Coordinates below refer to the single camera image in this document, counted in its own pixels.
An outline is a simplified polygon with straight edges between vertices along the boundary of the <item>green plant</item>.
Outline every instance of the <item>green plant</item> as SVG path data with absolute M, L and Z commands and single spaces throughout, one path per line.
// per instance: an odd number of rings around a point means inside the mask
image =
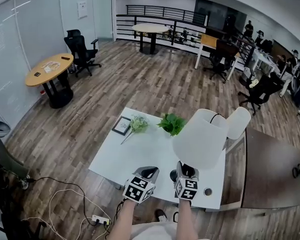
M 149 126 L 148 120 L 141 115 L 134 115 L 131 119 L 131 132 L 126 136 L 121 144 L 133 133 L 142 133 L 145 132 L 146 128 Z
M 178 117 L 175 114 L 165 114 L 158 126 L 170 133 L 171 136 L 175 136 L 180 133 L 185 124 L 186 121 L 183 118 Z

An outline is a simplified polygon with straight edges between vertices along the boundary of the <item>white table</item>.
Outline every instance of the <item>white table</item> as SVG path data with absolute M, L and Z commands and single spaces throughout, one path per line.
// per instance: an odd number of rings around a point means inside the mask
M 257 49 L 254 49 L 253 58 L 254 58 L 254 64 L 252 66 L 253 72 L 255 72 L 255 69 L 258 66 L 259 61 L 262 61 L 271 67 L 269 74 L 273 71 L 277 71 L 280 73 L 280 70 L 278 69 L 277 65 L 274 62 L 270 61 L 263 53 L 259 52 Z
M 160 118 L 130 108 L 124 108 L 122 116 L 143 115 L 150 125 L 145 133 L 132 134 L 122 145 L 125 138 L 110 131 L 94 157 L 89 169 L 108 180 L 124 186 L 127 179 L 139 167 L 156 166 L 160 169 L 155 183 L 153 197 L 179 203 L 174 197 L 173 182 L 170 172 L 176 169 L 179 161 L 172 148 L 172 139 L 157 124 Z M 199 170 L 198 193 L 192 201 L 194 207 L 219 209 L 225 169 L 225 150 L 222 151 L 214 168 Z M 211 196 L 205 196 L 205 188 L 212 189 Z
M 155 54 L 156 33 L 167 32 L 167 26 L 151 23 L 136 24 L 132 26 L 134 31 L 140 32 L 140 52 L 143 54 Z M 151 47 L 150 49 L 143 48 L 143 33 L 151 33 Z

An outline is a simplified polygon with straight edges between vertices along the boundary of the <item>picture frame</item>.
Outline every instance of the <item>picture frame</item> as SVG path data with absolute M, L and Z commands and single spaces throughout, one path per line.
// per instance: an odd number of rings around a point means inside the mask
M 125 136 L 125 134 L 129 131 L 130 129 L 130 123 L 131 119 L 120 116 L 120 118 L 116 121 L 115 125 L 112 128 L 112 131 Z

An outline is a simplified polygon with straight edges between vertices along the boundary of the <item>lamp shade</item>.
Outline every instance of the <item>lamp shade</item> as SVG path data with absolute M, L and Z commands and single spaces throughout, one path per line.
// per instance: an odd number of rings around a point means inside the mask
M 207 109 L 197 110 L 182 131 L 173 138 L 173 150 L 181 162 L 197 169 L 215 166 L 228 133 L 226 119 L 215 115 L 215 112 Z
M 251 115 L 248 110 L 243 107 L 238 107 L 227 119 L 229 125 L 228 138 L 237 140 L 251 120 Z

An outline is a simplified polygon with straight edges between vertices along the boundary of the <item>wooden floor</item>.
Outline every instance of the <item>wooden floor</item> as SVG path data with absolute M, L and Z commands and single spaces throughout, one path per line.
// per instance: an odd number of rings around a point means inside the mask
M 7 142 L 15 157 L 31 168 L 31 176 L 51 176 L 79 184 L 88 198 L 100 205 L 113 218 L 122 191 L 106 179 L 88 170 L 107 133 L 126 106 L 155 116 L 176 113 L 189 119 L 199 108 L 208 108 L 227 117 L 239 106 L 238 91 L 246 93 L 239 83 L 239 73 L 223 84 L 202 59 L 194 70 L 196 56 L 169 48 L 160 48 L 156 55 L 138 52 L 138 44 L 130 41 L 105 43 L 97 53 L 96 62 L 102 67 L 86 71 L 76 79 L 70 75 L 74 98 L 62 109 L 52 109 L 46 96 L 27 113 Z M 249 126 L 285 141 L 300 149 L 300 118 L 288 94 L 278 94 L 261 107 Z M 226 158 L 225 196 L 235 193 L 242 184 L 242 155 Z M 25 192 L 19 192 L 24 206 L 22 217 L 42 217 L 49 220 L 49 200 L 63 184 L 45 179 Z M 154 221 L 156 208 L 169 217 L 177 211 L 172 203 L 150 198 L 135 209 L 134 223 Z M 52 219 L 59 233 L 68 240 L 77 237 L 84 218 L 82 197 L 74 193 L 58 194 L 51 204 Z M 207 213 L 193 209 L 195 227 L 201 238 L 208 239 L 300 239 L 300 207 L 262 216 L 263 210 L 239 209 Z M 102 215 L 87 204 L 87 215 Z M 34 228 L 37 219 L 31 220 Z M 103 227 L 83 224 L 80 239 L 93 240 L 103 233 Z M 58 239 L 44 230 L 45 239 Z

